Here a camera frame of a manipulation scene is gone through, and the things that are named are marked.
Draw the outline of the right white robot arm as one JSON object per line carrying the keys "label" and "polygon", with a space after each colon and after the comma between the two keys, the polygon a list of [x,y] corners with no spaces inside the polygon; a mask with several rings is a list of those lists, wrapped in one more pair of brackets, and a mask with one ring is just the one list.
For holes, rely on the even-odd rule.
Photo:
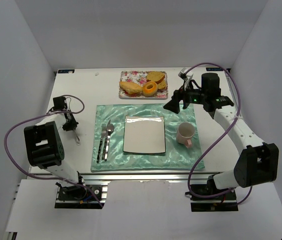
{"label": "right white robot arm", "polygon": [[183,102],[184,109],[190,104],[202,105],[224,129],[224,134],[229,136],[239,153],[234,169],[210,176],[202,193],[192,189],[189,193],[197,198],[212,199],[237,187],[246,188],[275,181],[279,148],[258,137],[240,117],[239,108],[233,101],[221,94],[219,75],[213,72],[202,74],[200,86],[186,69],[182,69],[178,75],[183,80],[183,86],[173,92],[164,109],[178,114],[180,102]]}

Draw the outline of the long yellow bread loaf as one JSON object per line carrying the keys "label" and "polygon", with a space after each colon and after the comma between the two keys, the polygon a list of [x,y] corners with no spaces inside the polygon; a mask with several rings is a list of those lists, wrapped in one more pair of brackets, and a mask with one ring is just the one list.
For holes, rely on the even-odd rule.
{"label": "long yellow bread loaf", "polygon": [[120,81],[119,87],[129,95],[141,94],[143,92],[143,87],[134,82]]}

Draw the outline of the metal serving tongs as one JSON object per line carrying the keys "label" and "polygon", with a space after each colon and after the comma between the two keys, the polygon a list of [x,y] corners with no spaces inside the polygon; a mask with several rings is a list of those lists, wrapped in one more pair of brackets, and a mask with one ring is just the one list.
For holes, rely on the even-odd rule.
{"label": "metal serving tongs", "polygon": [[78,135],[76,129],[73,130],[73,134],[74,134],[75,142],[76,142],[76,144],[79,146],[79,145],[81,144],[81,140],[80,140],[80,138],[79,138],[79,135]]}

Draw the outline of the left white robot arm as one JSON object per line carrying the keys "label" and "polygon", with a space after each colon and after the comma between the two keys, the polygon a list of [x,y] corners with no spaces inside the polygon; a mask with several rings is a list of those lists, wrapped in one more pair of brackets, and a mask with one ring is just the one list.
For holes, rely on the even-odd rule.
{"label": "left white robot arm", "polygon": [[73,95],[61,95],[53,98],[53,107],[47,116],[31,126],[24,128],[27,158],[32,167],[50,172],[61,181],[82,185],[80,173],[65,160],[65,150],[60,132],[73,132],[74,140],[81,143],[77,133],[79,123],[75,112],[71,111],[67,99],[78,99]]}

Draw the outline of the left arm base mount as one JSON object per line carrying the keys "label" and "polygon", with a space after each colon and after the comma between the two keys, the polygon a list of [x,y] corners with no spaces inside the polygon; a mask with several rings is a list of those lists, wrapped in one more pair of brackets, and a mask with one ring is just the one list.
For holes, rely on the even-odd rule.
{"label": "left arm base mount", "polygon": [[102,188],[100,184],[86,184],[86,187],[70,185],[63,187],[59,182],[55,199],[55,209],[102,209]]}

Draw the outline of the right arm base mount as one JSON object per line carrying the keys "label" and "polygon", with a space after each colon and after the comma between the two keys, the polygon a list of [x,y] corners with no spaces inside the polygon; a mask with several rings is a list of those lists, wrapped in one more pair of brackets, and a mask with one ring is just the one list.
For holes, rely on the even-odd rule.
{"label": "right arm base mount", "polygon": [[192,212],[237,212],[237,196],[234,190],[225,194],[225,189],[217,189],[212,180],[206,184],[191,184],[191,191],[185,192],[190,199]]}

